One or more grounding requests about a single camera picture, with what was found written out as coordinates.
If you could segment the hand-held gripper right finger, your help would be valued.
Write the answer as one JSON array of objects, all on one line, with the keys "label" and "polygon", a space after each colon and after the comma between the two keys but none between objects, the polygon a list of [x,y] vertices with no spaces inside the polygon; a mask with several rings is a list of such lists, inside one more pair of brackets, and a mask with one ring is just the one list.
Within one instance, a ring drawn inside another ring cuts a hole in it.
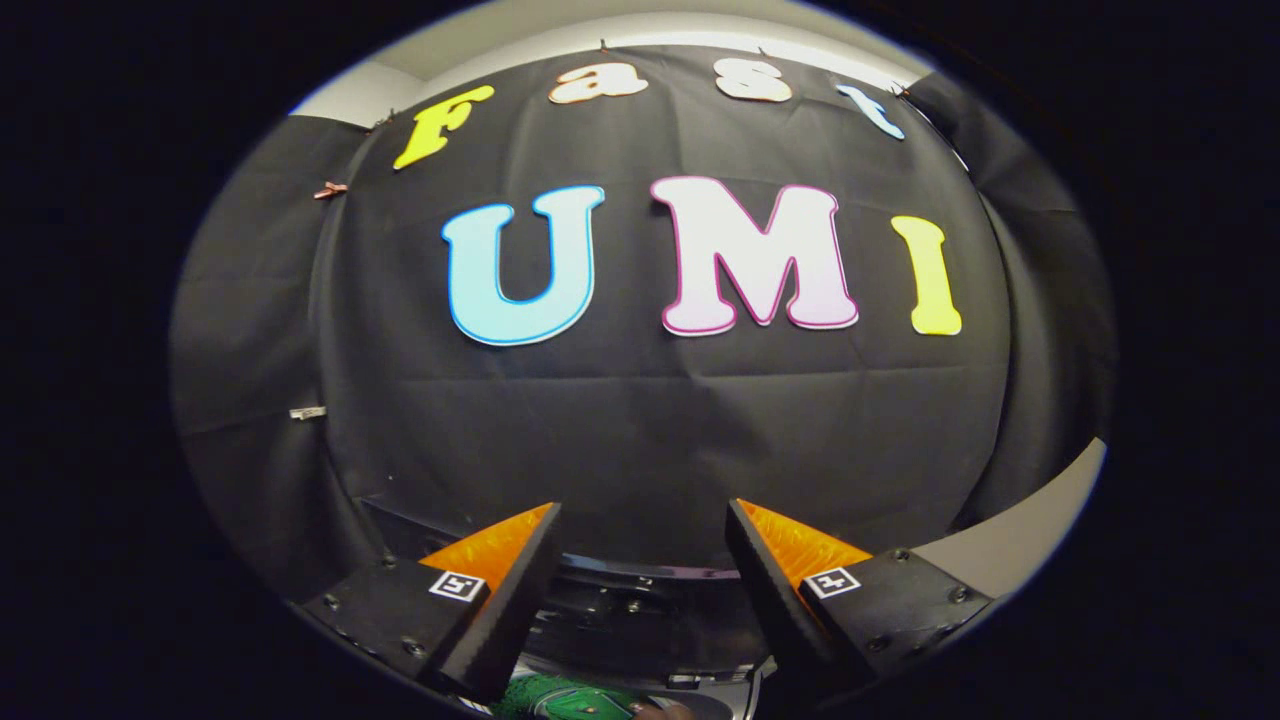
[{"label": "hand-held gripper right finger", "polygon": [[995,602],[915,550],[869,553],[745,498],[728,502],[724,542],[781,676],[806,693],[900,676]]}]

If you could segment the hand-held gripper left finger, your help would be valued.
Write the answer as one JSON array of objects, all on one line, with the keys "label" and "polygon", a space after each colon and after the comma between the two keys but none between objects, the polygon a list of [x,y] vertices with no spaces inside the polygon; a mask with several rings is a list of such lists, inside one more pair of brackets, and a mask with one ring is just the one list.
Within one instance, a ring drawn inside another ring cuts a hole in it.
[{"label": "hand-held gripper left finger", "polygon": [[561,564],[561,512],[543,503],[420,559],[383,559],[300,616],[401,682],[495,702]]}]

